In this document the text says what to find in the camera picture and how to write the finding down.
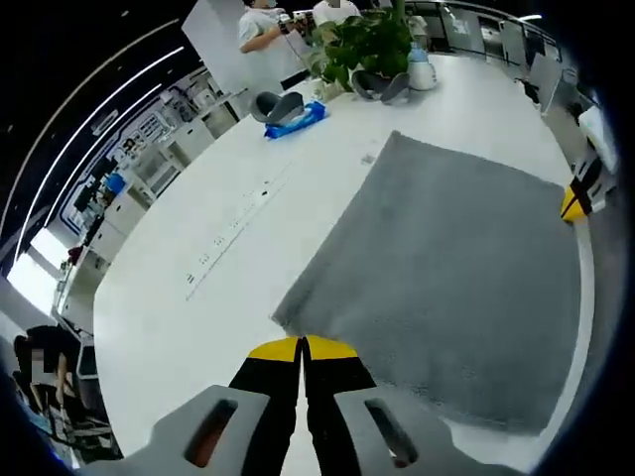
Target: person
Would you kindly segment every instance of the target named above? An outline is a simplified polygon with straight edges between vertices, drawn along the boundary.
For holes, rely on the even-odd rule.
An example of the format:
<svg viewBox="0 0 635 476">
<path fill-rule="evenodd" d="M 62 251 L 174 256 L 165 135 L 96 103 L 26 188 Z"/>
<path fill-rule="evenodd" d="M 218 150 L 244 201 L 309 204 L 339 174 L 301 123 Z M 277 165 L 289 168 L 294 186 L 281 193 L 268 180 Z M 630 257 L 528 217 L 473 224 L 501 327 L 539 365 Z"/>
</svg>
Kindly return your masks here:
<svg viewBox="0 0 635 476">
<path fill-rule="evenodd" d="M 18 335 L 13 343 L 18 364 L 23 375 L 31 383 L 54 385 L 56 400 L 64 402 L 64 391 L 74 395 L 68 372 L 73 373 L 79 358 L 79 341 L 59 326 L 40 325 Z M 37 375 L 34 375 L 33 363 Z"/>
<path fill-rule="evenodd" d="M 77 261 L 79 261 L 79 257 L 81 256 L 81 252 L 83 251 L 83 246 L 84 245 L 81 244 L 68 250 L 68 262 L 71 263 L 73 266 L 75 266 L 77 264 Z"/>
<path fill-rule="evenodd" d="M 425 50 L 429 50 L 431 46 L 430 35 L 428 34 L 428 22 L 421 15 L 408 17 L 406 20 L 410 34 L 415 42 Z"/>
<path fill-rule="evenodd" d="M 75 396 L 69 395 L 68 392 L 64 395 L 62 406 L 56 399 L 56 388 L 54 386 L 30 382 L 19 370 L 13 372 L 12 378 L 22 397 L 22 401 L 36 415 L 43 415 L 49 408 L 53 408 L 58 412 L 61 412 L 62 408 L 64 408 L 71 421 L 85 421 L 92 416 L 91 412 L 83 406 L 81 401 Z"/>
<path fill-rule="evenodd" d="M 249 57 L 254 73 L 267 83 L 266 88 L 286 90 L 307 78 L 309 72 L 301 58 L 307 52 L 299 33 L 301 24 L 288 21 L 282 8 L 274 8 L 275 0 L 243 3 L 245 13 L 238 21 L 239 49 Z"/>
<path fill-rule="evenodd" d="M 314 21 L 317 26 L 326 22 L 339 25 L 348 17 L 361 17 L 359 9 L 348 0 L 321 0 L 314 6 Z"/>
<path fill-rule="evenodd" d="M 37 429 L 43 431 L 46 435 L 51 435 L 53 430 L 51 428 L 51 424 L 49 420 L 42 415 L 42 411 L 40 411 L 35 405 L 35 401 L 33 397 L 30 395 L 30 392 L 25 389 L 23 376 L 21 373 L 14 372 L 12 375 L 14 390 L 16 392 L 16 401 L 20 405 L 20 408 L 25 413 L 29 421 L 33 426 Z"/>
</svg>

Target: ceiling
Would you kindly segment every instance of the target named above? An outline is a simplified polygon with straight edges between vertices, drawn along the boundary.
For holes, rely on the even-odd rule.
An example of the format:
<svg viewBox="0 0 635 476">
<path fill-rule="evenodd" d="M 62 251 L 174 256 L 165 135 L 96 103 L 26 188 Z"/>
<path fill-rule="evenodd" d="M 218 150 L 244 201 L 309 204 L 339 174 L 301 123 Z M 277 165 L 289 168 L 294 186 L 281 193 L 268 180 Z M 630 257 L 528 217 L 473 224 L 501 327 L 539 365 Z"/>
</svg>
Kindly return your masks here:
<svg viewBox="0 0 635 476">
<path fill-rule="evenodd" d="M 302 8 L 316 1 L 280 0 L 279 4 Z M 531 0 L 472 2 L 519 15 L 535 13 L 527 7 Z M 200 66 L 197 54 L 181 31 L 181 23 L 194 3 L 195 0 L 12 2 L 12 17 L 9 20 L 8 16 L 3 16 L 1 29 L 5 49 L 4 67 L 0 74 L 3 92 L 0 108 L 0 211 L 5 209 L 6 203 L 8 207 L 0 230 L 0 249 L 22 228 L 30 208 L 33 207 L 33 216 L 55 201 L 71 171 L 94 141 L 88 126 L 61 155 L 42 187 L 39 199 L 32 205 L 64 144 L 98 104 L 139 70 L 178 47 L 185 49 L 131 83 L 108 103 L 102 113 L 107 114 L 113 109 L 122 112 L 156 84 L 169 85 Z M 162 26 L 165 27 L 140 40 Z M 72 95 L 78 86 L 113 57 L 116 58 Z M 47 127 L 33 154 L 25 162 L 47 123 L 71 95 L 72 99 Z M 14 183 L 16 188 L 8 202 Z M 40 226 L 41 223 L 36 223 L 27 233 L 24 243 L 29 243 L 30 236 Z M 0 262 L 4 274 L 8 272 L 7 263 L 12 261 Z"/>
</svg>

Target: white cabinet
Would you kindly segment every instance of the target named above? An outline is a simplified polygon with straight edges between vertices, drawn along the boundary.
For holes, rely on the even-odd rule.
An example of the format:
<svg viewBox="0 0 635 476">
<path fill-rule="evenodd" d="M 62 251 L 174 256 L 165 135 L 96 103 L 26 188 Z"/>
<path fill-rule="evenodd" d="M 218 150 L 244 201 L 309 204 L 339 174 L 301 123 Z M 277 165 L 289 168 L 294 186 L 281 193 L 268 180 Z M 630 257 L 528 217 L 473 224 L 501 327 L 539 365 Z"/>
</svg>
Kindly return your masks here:
<svg viewBox="0 0 635 476">
<path fill-rule="evenodd" d="M 63 288 L 56 302 L 57 313 L 78 328 L 92 333 L 92 304 L 103 275 L 100 257 L 85 248 L 77 264 L 63 281 Z"/>
<path fill-rule="evenodd" d="M 146 209 L 128 191 L 124 191 L 106 208 L 104 219 L 127 237 L 145 213 Z"/>
<path fill-rule="evenodd" d="M 180 160 L 185 160 L 184 166 L 192 163 L 200 154 L 214 142 L 214 137 L 199 118 L 188 122 L 172 136 L 174 142 L 168 146 Z"/>
<path fill-rule="evenodd" d="M 134 185 L 141 184 L 154 201 L 186 166 L 166 145 L 153 145 L 144 151 L 133 168 Z"/>
<path fill-rule="evenodd" d="M 90 249 L 108 263 L 112 263 L 124 241 L 126 236 L 104 220 L 90 242 Z"/>
</svg>

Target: chair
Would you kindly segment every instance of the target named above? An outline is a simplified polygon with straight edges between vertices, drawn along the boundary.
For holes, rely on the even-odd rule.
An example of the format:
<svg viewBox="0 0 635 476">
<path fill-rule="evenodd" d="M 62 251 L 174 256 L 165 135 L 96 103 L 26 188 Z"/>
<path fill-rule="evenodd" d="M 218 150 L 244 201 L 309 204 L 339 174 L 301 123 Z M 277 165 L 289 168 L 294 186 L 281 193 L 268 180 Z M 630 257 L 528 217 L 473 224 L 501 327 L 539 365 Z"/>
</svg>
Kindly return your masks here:
<svg viewBox="0 0 635 476">
<path fill-rule="evenodd" d="M 60 326 L 69 332 L 79 342 L 79 356 L 75 367 L 74 377 L 76 381 L 73 385 L 79 393 L 79 398 L 87 409 L 100 412 L 106 417 L 106 410 L 99 390 L 99 379 L 97 376 L 97 364 L 95 361 L 95 349 L 92 335 L 75 327 L 63 316 L 53 312 L 53 317 Z"/>
</svg>

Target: white table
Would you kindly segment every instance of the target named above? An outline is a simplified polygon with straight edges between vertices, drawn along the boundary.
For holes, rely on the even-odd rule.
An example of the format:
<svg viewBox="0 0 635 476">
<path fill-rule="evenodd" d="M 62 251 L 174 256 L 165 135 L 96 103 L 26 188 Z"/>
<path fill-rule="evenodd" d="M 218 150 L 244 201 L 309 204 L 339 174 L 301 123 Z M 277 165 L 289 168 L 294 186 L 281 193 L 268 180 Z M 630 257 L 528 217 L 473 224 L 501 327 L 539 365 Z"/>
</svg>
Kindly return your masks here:
<svg viewBox="0 0 635 476">
<path fill-rule="evenodd" d="M 270 315 L 362 185 L 371 166 L 361 159 L 376 157 L 391 131 L 568 184 L 571 172 L 554 136 L 502 71 L 478 59 L 432 61 L 440 85 L 402 107 L 346 94 L 327 105 L 326 120 L 276 141 L 244 119 L 146 213 L 94 306 L 101 389 L 124 454 L 144 446 L 153 424 L 195 394 L 227 385 L 251 349 L 283 336 Z M 231 225 L 249 203 L 256 211 L 247 213 L 247 226 L 237 225 L 234 239 Z M 208 267 L 197 259 L 204 261 L 214 240 L 222 250 L 230 246 L 192 290 L 186 275 Z M 592 309 L 592 261 L 589 267 L 589 254 L 580 257 Z M 319 474 L 305 404 L 299 402 L 284 474 Z M 452 433 L 470 440 L 459 427 Z M 504 460 L 509 450 L 493 444 L 468 451 Z"/>
<path fill-rule="evenodd" d="M 92 307 L 95 292 L 104 276 L 101 258 L 85 246 L 77 263 L 58 283 L 52 315 L 65 317 L 81 330 L 92 333 Z"/>
</svg>

